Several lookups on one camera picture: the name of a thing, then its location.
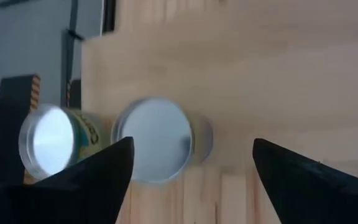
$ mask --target can lid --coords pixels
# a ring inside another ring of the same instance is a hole
[[[73,126],[61,108],[40,105],[26,117],[19,134],[19,152],[35,178],[44,179],[63,170],[73,149]]]
[[[136,101],[118,118],[112,140],[134,138],[132,179],[162,183],[176,177],[193,152],[190,122],[182,109],[164,98]]]

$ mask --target can rim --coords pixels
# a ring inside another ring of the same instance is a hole
[[[175,105],[182,113],[183,115],[185,115],[186,120],[188,122],[188,125],[190,127],[191,130],[191,138],[190,138],[190,145],[189,145],[189,150],[188,150],[188,154],[187,157],[185,159],[185,161],[183,162],[183,165],[178,169],[178,171],[174,174],[172,174],[170,177],[161,179],[161,180],[147,180],[147,179],[143,179],[141,177],[136,177],[132,174],[131,179],[132,180],[136,180],[138,182],[142,182],[145,184],[164,184],[166,182],[171,181],[172,179],[176,178],[177,176],[180,175],[180,173],[187,167],[187,165],[190,163],[191,161],[191,156],[193,155],[194,152],[194,130],[193,127],[191,126],[190,120],[188,115],[185,113],[185,111],[176,103],[174,103],[172,100],[169,100],[168,98],[164,98],[164,97],[160,97],[160,96],[150,96],[150,97],[145,97],[145,98],[141,98],[139,100],[135,100],[132,103],[129,104],[128,107],[126,107],[117,117],[117,119],[115,120],[112,129],[111,129],[111,143],[114,144],[115,142],[118,142],[120,139],[122,139],[121,136],[121,131],[122,128],[124,127],[128,116],[141,104],[145,103],[146,101],[149,100],[163,100],[166,102],[169,102],[173,105]]]
[[[46,172],[37,162],[34,156],[34,133],[35,128],[37,127],[40,119],[50,110],[52,109],[58,109],[62,112],[65,112],[61,107],[52,105],[52,104],[42,104],[39,105],[38,108],[29,113],[27,117],[25,118],[24,122],[22,123],[20,132],[19,132],[19,155],[21,157],[22,163],[25,167],[25,169],[28,171],[28,173],[33,176],[34,178],[38,180],[45,179],[47,177],[50,177],[51,174]],[[74,134],[74,127],[73,123],[70,120],[71,129],[73,130]],[[73,156],[75,149],[75,140],[73,144],[73,148],[71,149],[71,157]]]

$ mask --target metal can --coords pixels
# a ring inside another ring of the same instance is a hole
[[[96,116],[55,105],[40,105],[24,120],[19,154],[30,175],[42,180],[109,146]]]
[[[202,163],[213,146],[208,120],[165,98],[131,103],[114,123],[111,141],[126,136],[134,138],[132,179],[154,184],[174,179],[190,164]]]

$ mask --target wood grain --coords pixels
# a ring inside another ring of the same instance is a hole
[[[121,0],[117,1],[116,30],[133,31],[163,24],[186,12],[216,9],[222,0]]]
[[[206,167],[131,194],[130,223],[279,223],[254,170],[255,138],[358,160],[358,1],[228,1],[203,13],[199,1],[147,2],[146,26],[130,10],[115,34],[83,44],[84,109],[110,116],[164,96],[211,120],[214,148]]]

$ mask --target yellow can label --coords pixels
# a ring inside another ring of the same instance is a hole
[[[83,114],[80,110],[70,109],[65,111],[74,123],[77,162],[106,147],[102,139],[103,130],[98,129],[89,116]]]

